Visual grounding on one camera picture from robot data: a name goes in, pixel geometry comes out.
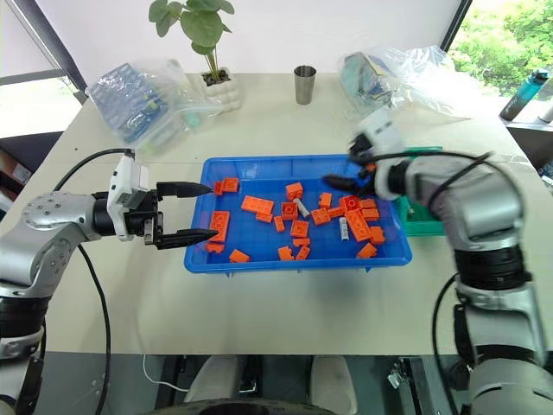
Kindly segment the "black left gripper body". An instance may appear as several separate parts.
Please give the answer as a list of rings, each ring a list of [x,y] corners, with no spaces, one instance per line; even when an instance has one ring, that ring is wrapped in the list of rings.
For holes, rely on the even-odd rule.
[[[163,236],[163,213],[158,210],[161,200],[156,190],[150,190],[136,208],[124,215],[128,234],[142,237],[145,245],[157,248]]]

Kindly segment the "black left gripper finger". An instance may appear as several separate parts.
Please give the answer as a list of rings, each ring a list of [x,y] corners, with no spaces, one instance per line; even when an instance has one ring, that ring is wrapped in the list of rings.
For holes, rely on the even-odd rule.
[[[217,232],[211,229],[185,229],[176,233],[162,234],[156,238],[158,250],[175,249],[194,246],[216,236]]]
[[[158,201],[164,197],[195,198],[201,195],[211,194],[213,190],[203,184],[195,182],[158,182],[156,193]]]

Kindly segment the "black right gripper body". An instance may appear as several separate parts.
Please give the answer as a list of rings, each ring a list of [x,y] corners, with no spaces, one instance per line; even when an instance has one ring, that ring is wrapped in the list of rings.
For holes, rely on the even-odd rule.
[[[373,161],[374,155],[370,150],[364,150],[359,154],[359,166],[361,168],[358,173],[359,190],[374,191],[375,190],[375,175],[377,171],[377,162]]]

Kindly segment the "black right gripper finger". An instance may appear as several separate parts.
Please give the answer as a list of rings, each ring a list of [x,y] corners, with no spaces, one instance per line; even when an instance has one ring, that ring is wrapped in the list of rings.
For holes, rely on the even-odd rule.
[[[368,158],[368,138],[365,134],[355,136],[350,143],[348,154],[354,163],[362,163]]]
[[[352,195],[370,195],[371,182],[351,177],[326,175],[322,180],[331,188],[348,192]]]

